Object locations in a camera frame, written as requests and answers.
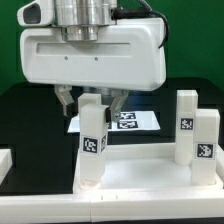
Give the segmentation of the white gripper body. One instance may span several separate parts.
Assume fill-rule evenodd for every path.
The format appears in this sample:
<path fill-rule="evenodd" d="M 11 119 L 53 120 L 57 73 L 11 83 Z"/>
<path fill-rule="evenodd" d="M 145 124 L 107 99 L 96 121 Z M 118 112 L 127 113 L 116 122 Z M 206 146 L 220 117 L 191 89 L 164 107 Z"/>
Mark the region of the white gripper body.
<path fill-rule="evenodd" d="M 30 28 L 20 37 L 22 71 L 31 83 L 153 91 L 166 79 L 164 23 L 120 20 L 95 41 L 62 39 L 58 28 Z"/>

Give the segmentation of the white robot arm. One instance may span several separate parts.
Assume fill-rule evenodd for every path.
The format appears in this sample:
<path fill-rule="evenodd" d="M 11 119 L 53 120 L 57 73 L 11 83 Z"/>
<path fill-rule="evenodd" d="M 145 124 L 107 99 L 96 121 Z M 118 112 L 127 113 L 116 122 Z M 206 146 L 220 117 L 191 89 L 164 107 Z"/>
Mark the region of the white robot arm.
<path fill-rule="evenodd" d="M 166 79 L 166 17 L 145 0 L 139 9 L 118 0 L 33 0 L 17 12 L 23 74 L 52 84 L 65 110 L 74 86 L 105 88 L 114 101 L 107 119 L 117 122 L 130 91 L 153 91 Z"/>

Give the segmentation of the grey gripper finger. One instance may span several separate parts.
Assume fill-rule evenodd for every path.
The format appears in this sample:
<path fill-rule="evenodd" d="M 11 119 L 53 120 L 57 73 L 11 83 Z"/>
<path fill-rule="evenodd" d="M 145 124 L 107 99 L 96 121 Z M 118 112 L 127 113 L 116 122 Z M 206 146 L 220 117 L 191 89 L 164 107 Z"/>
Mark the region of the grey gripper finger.
<path fill-rule="evenodd" d="M 118 122 L 120 120 L 121 108 L 129 94 L 128 90 L 111 90 L 113 102 L 106 108 L 106 122 Z"/>
<path fill-rule="evenodd" d="M 66 117 L 76 115 L 76 104 L 71 95 L 72 87 L 70 85 L 55 85 L 54 92 L 63 107 L 63 114 Z"/>

